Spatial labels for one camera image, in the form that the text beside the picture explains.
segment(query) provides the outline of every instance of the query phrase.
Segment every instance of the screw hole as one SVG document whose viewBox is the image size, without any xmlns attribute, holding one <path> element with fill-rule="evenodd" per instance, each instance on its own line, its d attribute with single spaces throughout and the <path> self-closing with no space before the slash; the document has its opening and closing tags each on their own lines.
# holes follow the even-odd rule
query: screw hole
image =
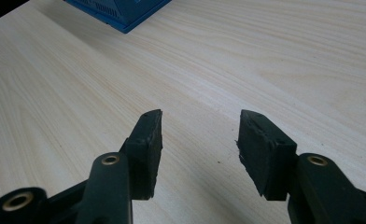
<svg viewBox="0 0 366 224">
<path fill-rule="evenodd" d="M 2 206 L 6 212 L 16 211 L 29 204 L 34 198 L 34 194 L 30 191 L 19 193 L 8 199 Z"/>
<path fill-rule="evenodd" d="M 328 165 L 328 162 L 325 159 L 318 157 L 318 156 L 309 156 L 307 159 L 310 162 L 312 162 L 313 164 L 318 165 L 318 166 L 327 166 Z"/>
<path fill-rule="evenodd" d="M 118 156 L 108 156 L 102 159 L 102 164 L 103 165 L 112 165 L 114 163 L 119 162 L 120 157 Z"/>
</svg>

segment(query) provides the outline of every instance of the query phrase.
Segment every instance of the wood grain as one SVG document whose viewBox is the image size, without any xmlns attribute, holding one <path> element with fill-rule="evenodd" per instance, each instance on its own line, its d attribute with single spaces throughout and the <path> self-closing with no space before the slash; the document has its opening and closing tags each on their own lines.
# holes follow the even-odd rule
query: wood grain
<svg viewBox="0 0 366 224">
<path fill-rule="evenodd" d="M 241 109 L 366 190 L 366 0 L 173 0 L 127 35 L 63 1 L 0 19 L 0 197 L 86 179 L 156 108 L 162 161 L 135 223 L 289 223 L 238 160 Z"/>
</svg>

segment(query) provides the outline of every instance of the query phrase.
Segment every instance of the blue plastic crate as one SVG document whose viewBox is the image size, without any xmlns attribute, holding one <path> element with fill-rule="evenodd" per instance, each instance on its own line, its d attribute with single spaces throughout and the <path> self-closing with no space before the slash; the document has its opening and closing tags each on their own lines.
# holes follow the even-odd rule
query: blue plastic crate
<svg viewBox="0 0 366 224">
<path fill-rule="evenodd" d="M 171 0 L 64 0 L 127 34 Z"/>
</svg>

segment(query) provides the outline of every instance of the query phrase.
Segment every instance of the black rubber pad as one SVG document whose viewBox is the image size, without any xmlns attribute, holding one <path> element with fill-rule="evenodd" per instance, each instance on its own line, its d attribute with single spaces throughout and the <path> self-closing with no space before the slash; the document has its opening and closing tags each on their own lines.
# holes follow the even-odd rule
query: black rubber pad
<svg viewBox="0 0 366 224">
<path fill-rule="evenodd" d="M 285 201 L 297 144 L 262 114 L 242 110 L 237 145 L 259 194 L 268 201 Z"/>
<path fill-rule="evenodd" d="M 143 114 L 120 152 L 128 157 L 133 200 L 154 196 L 162 150 L 162 112 Z"/>
</svg>

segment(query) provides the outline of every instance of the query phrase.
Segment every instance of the wooden table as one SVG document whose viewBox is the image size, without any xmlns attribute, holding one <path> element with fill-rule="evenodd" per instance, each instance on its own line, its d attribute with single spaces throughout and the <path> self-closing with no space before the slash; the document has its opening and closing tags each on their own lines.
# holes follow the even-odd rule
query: wooden table
<svg viewBox="0 0 366 224">
<path fill-rule="evenodd" d="M 0 19 L 0 197 L 88 178 L 157 108 L 158 182 L 134 223 L 289 223 L 238 159 L 241 109 L 366 191 L 366 0 L 173 0 L 127 35 L 63 1 Z"/>
</svg>

